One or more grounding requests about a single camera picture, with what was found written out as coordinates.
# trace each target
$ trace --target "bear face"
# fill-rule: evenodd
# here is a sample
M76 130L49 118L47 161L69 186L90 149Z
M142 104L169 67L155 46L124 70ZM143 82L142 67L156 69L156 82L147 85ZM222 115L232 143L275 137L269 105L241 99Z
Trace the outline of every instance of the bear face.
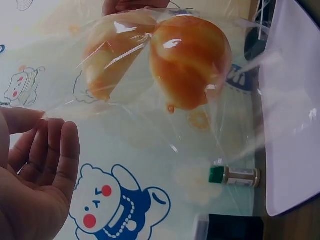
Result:
M120 184L113 175L86 164L74 190L70 216L85 233L96 233L115 217L121 195Z
M21 72L15 74L11 78L11 83L4 93L4 98L15 101L23 93L25 85L28 83L28 74L26 72Z

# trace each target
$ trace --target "red cheek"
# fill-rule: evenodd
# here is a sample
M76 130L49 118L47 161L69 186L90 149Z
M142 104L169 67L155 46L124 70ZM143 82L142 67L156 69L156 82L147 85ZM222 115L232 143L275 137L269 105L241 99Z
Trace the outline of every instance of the red cheek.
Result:
M92 214L85 215L83 218L83 224L87 229L92 229L97 223L96 217Z
M112 194L112 188L109 185L105 185L102 188L102 195L105 197L110 197Z

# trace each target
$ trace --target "finger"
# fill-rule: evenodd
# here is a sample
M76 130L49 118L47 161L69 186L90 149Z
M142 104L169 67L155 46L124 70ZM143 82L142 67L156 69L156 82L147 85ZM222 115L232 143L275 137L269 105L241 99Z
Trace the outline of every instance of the finger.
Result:
M30 150L35 140L37 129L24 133L9 151L8 164L17 173L28 162Z
M0 112L0 168L7 169L10 133L4 115Z
M170 0L122 0L118 4L118 7L120 6L144 6L144 7L151 7L151 8L160 8L165 9L168 7Z
M20 134L33 129L43 117L44 112L21 107L3 108L0 111L6 120L10 134Z
M102 14L104 16L116 14L118 11L116 9L120 0L105 0L102 7Z
M77 126L73 122L66 122L63 125L60 154L52 186L59 189L70 203L78 177L80 157L79 134Z
M65 124L62 119L54 119L48 122L48 153L43 174L39 180L39 186L51 186L55 180L60 158L61 131Z
M28 162L19 175L27 182L35 183L42 175L48 154L48 121L42 121L32 143Z
M119 12L124 12L124 11L133 11L133 10L138 10L138 9L144 9L146 5L137 5L137 4L119 4L116 9Z

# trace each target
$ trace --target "bread roll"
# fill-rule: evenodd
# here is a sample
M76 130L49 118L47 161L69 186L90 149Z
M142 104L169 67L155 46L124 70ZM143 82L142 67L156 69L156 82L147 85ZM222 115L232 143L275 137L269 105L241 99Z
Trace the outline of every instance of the bread roll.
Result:
M96 23L83 56L88 89L95 98L109 100L155 26L145 9L109 15Z
M175 108L191 111L220 95L232 52L227 37L213 23L176 16L157 26L150 43L151 72L169 113Z

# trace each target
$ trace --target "black object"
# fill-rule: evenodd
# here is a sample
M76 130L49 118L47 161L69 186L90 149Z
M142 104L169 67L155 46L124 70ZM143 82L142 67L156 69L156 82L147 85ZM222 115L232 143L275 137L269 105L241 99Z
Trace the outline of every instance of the black object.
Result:
M209 215L206 240L263 240L264 222L260 217Z
M263 10L263 19L262 23L266 27L270 27L270 17L271 17L271 11L273 11L273 8L271 7L273 3L273 0L264 7ZM260 1L260 5L258 8L258 11L260 11L262 8L262 1ZM257 22L261 21L261 14L262 11L258 14L256 17ZM258 55L262 54L266 49L268 36L264 31L261 31L261 38L259 39L259 28L253 28L251 29L245 39L244 44L244 57L247 61L253 60Z
M266 34L261 31L262 38L266 39ZM253 60L258 55L262 54L266 49L266 40L259 40L259 29L253 28L246 36L244 43L244 57L247 61Z

